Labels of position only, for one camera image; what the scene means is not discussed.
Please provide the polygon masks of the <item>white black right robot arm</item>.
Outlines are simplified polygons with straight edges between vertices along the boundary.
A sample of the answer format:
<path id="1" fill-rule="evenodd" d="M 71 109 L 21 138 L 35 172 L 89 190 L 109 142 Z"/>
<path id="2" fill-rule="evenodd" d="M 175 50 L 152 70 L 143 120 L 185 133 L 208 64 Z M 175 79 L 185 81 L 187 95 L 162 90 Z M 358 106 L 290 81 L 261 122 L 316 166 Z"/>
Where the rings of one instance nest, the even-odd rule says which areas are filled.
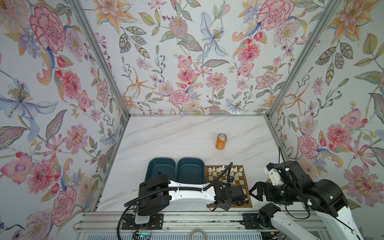
<path id="1" fill-rule="evenodd" d="M 274 228 L 292 240 L 314 240 L 316 237 L 292 220 L 288 211 L 293 203 L 302 203 L 308 213 L 314 211 L 333 240 L 363 239 L 341 188 L 330 180 L 314 182 L 298 162 L 269 163 L 264 172 L 269 182 L 257 182 L 250 196 L 267 204 L 259 209 L 257 223 L 264 229 Z"/>

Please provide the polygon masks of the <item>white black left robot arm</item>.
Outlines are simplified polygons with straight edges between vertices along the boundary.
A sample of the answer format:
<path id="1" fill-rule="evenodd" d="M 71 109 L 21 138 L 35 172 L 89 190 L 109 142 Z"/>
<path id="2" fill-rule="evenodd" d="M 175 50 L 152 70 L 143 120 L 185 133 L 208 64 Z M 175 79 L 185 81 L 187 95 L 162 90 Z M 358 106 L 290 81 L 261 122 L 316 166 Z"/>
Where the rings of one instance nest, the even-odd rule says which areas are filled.
<path id="1" fill-rule="evenodd" d="M 241 186 L 215 180 L 209 184 L 182 184 L 158 175 L 139 185 L 138 200 L 133 203 L 135 224 L 144 225 L 171 203 L 200 203 L 228 211 L 231 206 L 249 203 Z"/>

